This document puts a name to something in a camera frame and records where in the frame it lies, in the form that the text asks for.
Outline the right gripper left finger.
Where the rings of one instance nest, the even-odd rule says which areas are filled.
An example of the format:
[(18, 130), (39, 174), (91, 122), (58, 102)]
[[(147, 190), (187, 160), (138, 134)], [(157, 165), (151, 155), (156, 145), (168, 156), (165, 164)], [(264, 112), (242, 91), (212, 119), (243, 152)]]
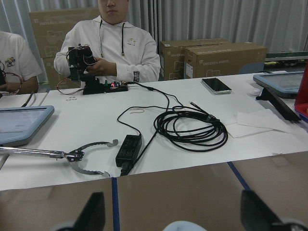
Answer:
[(103, 192), (94, 192), (73, 225), (73, 231), (103, 231), (105, 206)]

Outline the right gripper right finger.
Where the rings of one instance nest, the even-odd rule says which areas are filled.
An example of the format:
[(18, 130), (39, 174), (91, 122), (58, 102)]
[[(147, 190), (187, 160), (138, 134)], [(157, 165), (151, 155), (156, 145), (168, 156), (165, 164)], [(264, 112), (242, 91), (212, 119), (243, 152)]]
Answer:
[(252, 190), (241, 194), (241, 223), (246, 231), (282, 231), (284, 224)]

